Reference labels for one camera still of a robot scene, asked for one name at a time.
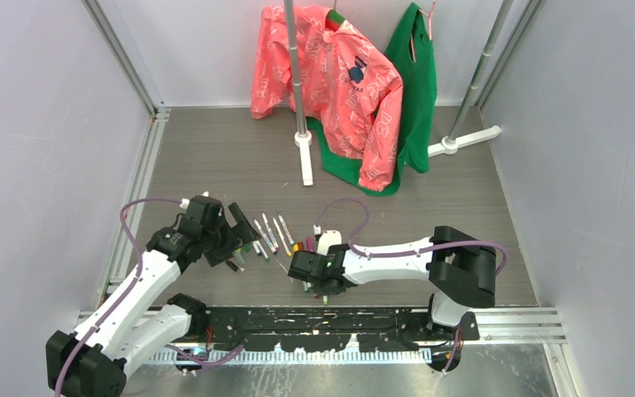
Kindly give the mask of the black pen cap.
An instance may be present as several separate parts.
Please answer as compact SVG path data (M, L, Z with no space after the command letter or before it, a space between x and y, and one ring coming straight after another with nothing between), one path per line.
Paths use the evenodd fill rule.
M238 272L240 270L240 268L233 263L232 261L226 261L225 264L233 271L233 272Z

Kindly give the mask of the blue cap marker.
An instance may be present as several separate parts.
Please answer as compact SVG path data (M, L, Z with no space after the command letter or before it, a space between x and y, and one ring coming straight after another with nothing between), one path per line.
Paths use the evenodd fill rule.
M263 219L263 223L265 224L266 232L268 233L269 239L272 244L272 251L277 254L279 252L279 245L274 235L273 229L270 226L269 219L264 212L261 213L261 217Z

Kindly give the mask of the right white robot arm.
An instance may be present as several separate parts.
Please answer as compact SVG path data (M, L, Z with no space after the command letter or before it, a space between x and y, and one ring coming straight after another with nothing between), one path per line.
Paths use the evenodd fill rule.
M507 254L493 242L477 240L453 227L436 227L430 237L386 246L343 242L325 231L316 251L294 253L288 277L312 286L320 296L385 280L424 280L436 288L426 328L439 340L449 338L464 314L495 305L496 278Z

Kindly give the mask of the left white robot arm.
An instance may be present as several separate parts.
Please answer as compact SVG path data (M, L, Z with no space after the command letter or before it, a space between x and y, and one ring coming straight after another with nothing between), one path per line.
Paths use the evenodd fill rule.
M157 314L143 314L190 265L228 262L260 235L237 203L223 206L207 195L175 200L174 223L141 246L123 231L136 255L133 270L105 302L71 332L56 331L45 344L49 387L57 396L119 396L128 378L170 343L196 342L208 335L203 302L177 294Z

